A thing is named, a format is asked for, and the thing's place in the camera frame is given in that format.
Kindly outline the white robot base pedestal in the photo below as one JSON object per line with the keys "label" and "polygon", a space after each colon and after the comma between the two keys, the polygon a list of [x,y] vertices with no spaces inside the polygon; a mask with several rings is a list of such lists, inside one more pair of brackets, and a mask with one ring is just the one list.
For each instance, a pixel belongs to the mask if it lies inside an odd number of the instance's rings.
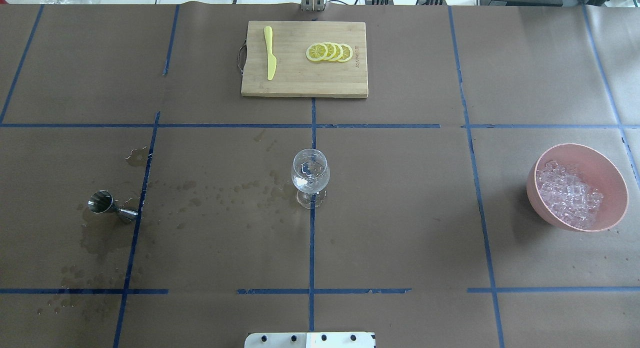
{"label": "white robot base pedestal", "polygon": [[245,348],[375,348],[370,332],[288,332],[249,334]]}

